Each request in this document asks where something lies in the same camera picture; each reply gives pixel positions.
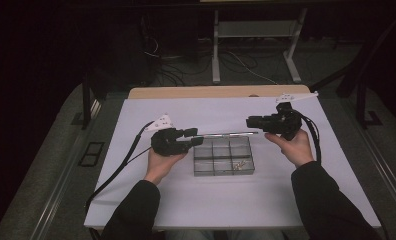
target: person's right hand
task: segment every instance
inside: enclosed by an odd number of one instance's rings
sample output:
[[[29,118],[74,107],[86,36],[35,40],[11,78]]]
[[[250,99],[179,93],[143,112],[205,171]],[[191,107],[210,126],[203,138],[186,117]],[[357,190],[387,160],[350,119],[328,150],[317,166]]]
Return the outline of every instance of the person's right hand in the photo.
[[[303,164],[314,161],[306,131],[300,129],[291,141],[287,141],[285,138],[271,133],[265,133],[264,136],[269,141],[278,145],[286,158],[295,164],[297,168]]]

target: dark background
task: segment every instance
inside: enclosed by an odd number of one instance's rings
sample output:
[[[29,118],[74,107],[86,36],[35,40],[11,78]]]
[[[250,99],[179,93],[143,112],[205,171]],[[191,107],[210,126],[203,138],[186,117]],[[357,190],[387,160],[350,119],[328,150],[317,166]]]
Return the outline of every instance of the dark background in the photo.
[[[396,2],[387,2],[313,6],[302,39],[376,38],[396,14]],[[152,79],[152,63],[142,54],[147,47],[139,34],[142,16],[153,23],[145,27],[147,34],[186,54],[193,54],[198,36],[212,33],[208,11],[79,14],[65,6],[58,0],[0,1],[0,220],[61,105],[85,76],[98,98],[108,91],[146,86]],[[277,18],[291,14],[285,8],[275,12]],[[243,10],[228,15],[260,16]],[[396,115],[396,27],[368,69],[364,78]]]

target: black sleeve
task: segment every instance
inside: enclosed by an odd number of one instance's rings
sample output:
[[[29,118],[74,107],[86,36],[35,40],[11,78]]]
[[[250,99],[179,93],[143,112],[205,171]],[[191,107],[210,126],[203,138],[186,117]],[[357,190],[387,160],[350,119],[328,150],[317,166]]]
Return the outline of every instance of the black sleeve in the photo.
[[[312,240],[381,239],[317,162],[295,170],[292,187],[301,220]]]
[[[102,232],[102,240],[147,239],[152,234],[160,204],[160,191],[141,180],[116,208]]]

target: white table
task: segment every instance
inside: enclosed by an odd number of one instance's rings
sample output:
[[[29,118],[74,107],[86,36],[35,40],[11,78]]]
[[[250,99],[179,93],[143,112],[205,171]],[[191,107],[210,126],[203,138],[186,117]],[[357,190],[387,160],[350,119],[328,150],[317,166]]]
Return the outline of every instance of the white table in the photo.
[[[178,129],[197,127],[199,134],[255,131],[246,127],[250,115],[276,113],[275,97],[229,97],[280,95],[283,90],[305,91],[304,87],[253,86],[170,89],[172,94],[156,99],[159,89],[150,89],[153,99],[127,99],[120,112],[109,150],[99,176],[102,184],[126,156],[134,137],[148,122],[168,113]],[[221,90],[222,98],[212,91]],[[194,92],[188,98],[167,98]],[[199,92],[207,98],[194,98]],[[141,94],[132,98],[141,98]],[[294,109],[310,117],[320,130],[322,165],[337,181],[343,193],[374,227],[380,223],[357,181],[317,98],[293,102]],[[290,176],[295,167],[279,147],[268,142],[261,131],[250,137],[255,164],[253,175],[194,177],[193,150],[163,179],[158,188],[161,202],[155,229],[285,228],[302,226]],[[144,132],[132,156],[150,146],[154,132]],[[115,208],[146,172],[147,154],[129,164],[93,201],[85,226],[102,229]]]

